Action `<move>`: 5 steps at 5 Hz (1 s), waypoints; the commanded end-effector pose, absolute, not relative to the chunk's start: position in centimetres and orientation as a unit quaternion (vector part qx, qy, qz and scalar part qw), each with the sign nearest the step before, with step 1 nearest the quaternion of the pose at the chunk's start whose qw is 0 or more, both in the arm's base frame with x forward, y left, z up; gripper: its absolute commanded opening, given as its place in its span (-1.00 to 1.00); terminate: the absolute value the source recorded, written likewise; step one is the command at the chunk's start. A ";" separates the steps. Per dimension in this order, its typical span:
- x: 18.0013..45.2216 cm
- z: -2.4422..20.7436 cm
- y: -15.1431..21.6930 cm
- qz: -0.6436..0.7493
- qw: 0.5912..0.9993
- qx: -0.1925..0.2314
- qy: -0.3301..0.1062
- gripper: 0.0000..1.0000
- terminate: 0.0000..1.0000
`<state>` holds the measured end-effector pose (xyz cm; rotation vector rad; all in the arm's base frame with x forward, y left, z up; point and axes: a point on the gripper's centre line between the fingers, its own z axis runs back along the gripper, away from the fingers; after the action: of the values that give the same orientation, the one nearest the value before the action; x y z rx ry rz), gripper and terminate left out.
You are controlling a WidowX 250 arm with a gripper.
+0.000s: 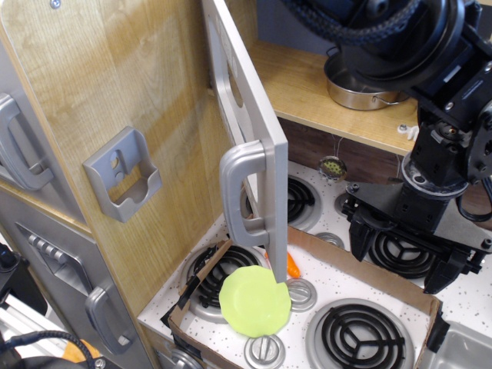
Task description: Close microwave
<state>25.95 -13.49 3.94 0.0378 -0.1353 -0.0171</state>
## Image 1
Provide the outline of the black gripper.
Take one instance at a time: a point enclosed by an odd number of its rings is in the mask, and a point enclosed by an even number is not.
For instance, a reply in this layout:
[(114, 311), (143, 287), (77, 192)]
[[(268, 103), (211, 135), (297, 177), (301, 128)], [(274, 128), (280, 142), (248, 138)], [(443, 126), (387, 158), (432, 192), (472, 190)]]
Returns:
[(430, 252), (434, 261), (424, 279), (424, 293), (437, 294), (461, 274), (477, 274), (491, 253), (491, 238), (476, 225), (456, 200), (470, 185), (482, 183), (491, 192), (491, 168), (479, 163), (465, 175), (437, 182), (439, 165), (426, 173), (405, 161), (397, 184), (352, 182), (347, 186), (343, 212), (351, 226), (351, 253), (363, 261), (381, 232)]

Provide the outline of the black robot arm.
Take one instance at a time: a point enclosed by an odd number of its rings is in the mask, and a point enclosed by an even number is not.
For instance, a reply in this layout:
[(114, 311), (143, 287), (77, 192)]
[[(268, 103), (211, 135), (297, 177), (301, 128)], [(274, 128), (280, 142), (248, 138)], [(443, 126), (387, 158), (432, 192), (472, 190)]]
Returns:
[(488, 214), (461, 205), (491, 189), (491, 43), (476, 1), (287, 1), (309, 31), (338, 48), (353, 77), (417, 101), (419, 133), (399, 184), (352, 183), (343, 207), (351, 252), (364, 259), (386, 233), (434, 256), (424, 291), (477, 273), (490, 253)]

